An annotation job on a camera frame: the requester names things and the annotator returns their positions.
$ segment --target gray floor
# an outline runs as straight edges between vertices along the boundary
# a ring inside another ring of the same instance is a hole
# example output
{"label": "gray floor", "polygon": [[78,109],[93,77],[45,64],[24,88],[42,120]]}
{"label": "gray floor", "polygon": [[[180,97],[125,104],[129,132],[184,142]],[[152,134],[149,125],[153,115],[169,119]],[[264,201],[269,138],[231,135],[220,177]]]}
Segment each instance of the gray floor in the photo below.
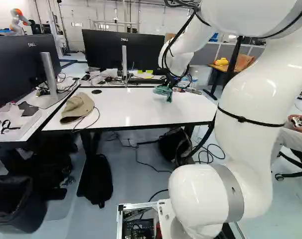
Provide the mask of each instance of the gray floor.
{"label": "gray floor", "polygon": [[[206,126],[196,127],[192,141],[196,145],[204,136]],[[123,144],[130,142],[142,142],[157,139],[167,129],[130,130],[120,132]],[[91,205],[85,198],[73,196],[66,203],[68,208],[64,218],[55,221],[44,221],[41,228],[31,235],[3,235],[0,239],[115,239],[116,238],[116,211],[120,203],[146,202],[154,192],[166,189],[169,173],[157,173],[151,168],[135,162],[135,150],[123,148],[119,141],[105,141],[111,132],[103,135],[98,152],[107,156],[113,174],[114,193],[106,202],[103,209]],[[217,143],[214,134],[210,136],[206,145]],[[84,151],[81,141],[78,140],[80,150],[73,155],[73,160],[83,162]],[[222,155],[219,149],[211,148],[216,155]],[[288,156],[292,153],[283,148],[282,152]],[[165,162],[159,154],[156,144],[143,145],[138,149],[138,159],[152,164],[157,169],[173,169],[173,166]],[[200,155],[202,161],[206,160],[206,154]],[[272,166],[273,174],[277,172],[296,172],[298,169],[280,158]],[[153,200],[168,198],[167,193],[161,193]],[[302,238],[302,178],[286,179],[284,182],[274,180],[274,200],[271,209],[262,217],[239,223],[243,233],[249,239],[291,239]]]}

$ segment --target light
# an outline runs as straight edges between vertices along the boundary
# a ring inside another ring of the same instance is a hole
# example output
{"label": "light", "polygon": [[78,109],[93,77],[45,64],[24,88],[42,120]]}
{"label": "light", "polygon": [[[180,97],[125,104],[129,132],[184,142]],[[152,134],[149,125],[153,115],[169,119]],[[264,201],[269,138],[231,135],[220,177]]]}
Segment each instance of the light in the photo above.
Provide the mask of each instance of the light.
{"label": "light", "polygon": [[83,26],[82,22],[72,22],[71,23],[72,26]]}
{"label": "light", "polygon": [[109,29],[109,25],[99,24],[99,28],[106,30]]}

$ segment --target computer mouse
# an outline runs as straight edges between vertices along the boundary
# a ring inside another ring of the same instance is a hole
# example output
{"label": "computer mouse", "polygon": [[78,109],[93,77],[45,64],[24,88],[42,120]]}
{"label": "computer mouse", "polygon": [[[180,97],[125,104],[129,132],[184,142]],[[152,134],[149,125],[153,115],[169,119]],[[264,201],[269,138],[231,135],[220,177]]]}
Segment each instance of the computer mouse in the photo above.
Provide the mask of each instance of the computer mouse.
{"label": "computer mouse", "polygon": [[84,75],[84,76],[81,78],[82,81],[88,81],[89,79],[90,79],[90,75],[88,75],[88,74]]}

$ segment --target black bag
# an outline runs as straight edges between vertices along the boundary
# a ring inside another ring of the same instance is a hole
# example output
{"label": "black bag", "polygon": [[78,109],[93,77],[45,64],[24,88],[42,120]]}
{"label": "black bag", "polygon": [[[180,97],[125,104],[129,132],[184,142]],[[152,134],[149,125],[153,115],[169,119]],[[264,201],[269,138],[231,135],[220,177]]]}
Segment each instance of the black bag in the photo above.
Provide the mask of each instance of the black bag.
{"label": "black bag", "polygon": [[186,164],[180,159],[192,150],[192,142],[182,128],[174,128],[160,136],[158,145],[163,157],[176,162],[177,166]]}
{"label": "black bag", "polygon": [[47,212],[33,180],[25,176],[0,176],[0,232],[32,233]]}
{"label": "black bag", "polygon": [[78,197],[86,197],[99,208],[105,206],[113,193],[112,174],[109,162],[103,154],[87,158],[77,191]]}

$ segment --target monitor stand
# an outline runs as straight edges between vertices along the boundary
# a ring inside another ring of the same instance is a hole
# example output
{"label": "monitor stand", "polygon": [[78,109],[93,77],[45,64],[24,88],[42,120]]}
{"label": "monitor stand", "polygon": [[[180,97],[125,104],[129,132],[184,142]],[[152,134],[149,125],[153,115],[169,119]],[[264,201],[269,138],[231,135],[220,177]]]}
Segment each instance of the monitor stand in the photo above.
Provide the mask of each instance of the monitor stand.
{"label": "monitor stand", "polygon": [[37,97],[36,95],[32,97],[31,99],[27,100],[27,103],[31,106],[36,106],[39,107],[43,110],[53,106],[54,104],[58,103],[61,101],[63,98],[65,98],[70,91],[64,92],[64,93],[59,93],[57,94],[57,98],[53,98],[51,95],[45,95],[45,96],[39,96]]}
{"label": "monitor stand", "polygon": [[45,70],[47,83],[49,85],[50,95],[36,97],[29,101],[28,103],[32,106],[37,106],[41,109],[47,109],[50,106],[58,103],[63,98],[65,98],[70,92],[57,93],[57,82],[55,77],[55,72],[53,70],[50,53],[49,52],[41,52],[40,57],[43,63],[43,67]]}

